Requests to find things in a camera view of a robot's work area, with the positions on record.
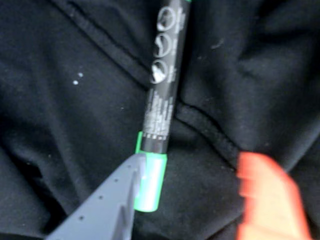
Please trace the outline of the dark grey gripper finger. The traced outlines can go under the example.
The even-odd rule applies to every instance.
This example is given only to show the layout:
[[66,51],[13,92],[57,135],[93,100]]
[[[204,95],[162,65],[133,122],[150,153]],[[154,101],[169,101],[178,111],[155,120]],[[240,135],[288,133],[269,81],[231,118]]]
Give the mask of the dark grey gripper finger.
[[127,158],[47,239],[130,240],[146,160],[144,153]]

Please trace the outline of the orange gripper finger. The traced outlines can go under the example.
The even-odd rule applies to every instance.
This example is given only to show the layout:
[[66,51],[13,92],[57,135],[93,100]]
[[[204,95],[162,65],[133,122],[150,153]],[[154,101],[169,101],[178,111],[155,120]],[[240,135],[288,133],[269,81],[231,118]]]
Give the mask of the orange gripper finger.
[[310,240],[297,184],[271,157],[255,152],[238,156],[239,195],[244,198],[238,240]]

